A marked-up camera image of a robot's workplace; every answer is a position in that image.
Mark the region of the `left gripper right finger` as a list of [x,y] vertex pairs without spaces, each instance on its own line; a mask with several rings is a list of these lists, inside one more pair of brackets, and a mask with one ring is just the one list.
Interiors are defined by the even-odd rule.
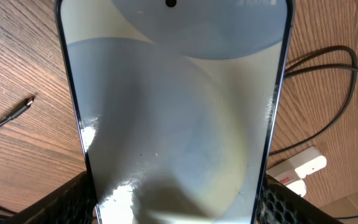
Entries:
[[269,175],[264,177],[255,220],[259,224],[341,224]]

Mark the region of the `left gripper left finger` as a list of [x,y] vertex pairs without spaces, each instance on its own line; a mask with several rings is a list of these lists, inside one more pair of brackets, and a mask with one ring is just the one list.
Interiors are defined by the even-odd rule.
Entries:
[[78,174],[57,190],[2,224],[90,224],[96,196],[87,172]]

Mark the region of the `blue-screen smartphone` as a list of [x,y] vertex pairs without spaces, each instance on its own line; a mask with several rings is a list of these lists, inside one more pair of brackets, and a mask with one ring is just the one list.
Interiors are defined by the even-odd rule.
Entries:
[[61,0],[99,223],[253,223],[291,0]]

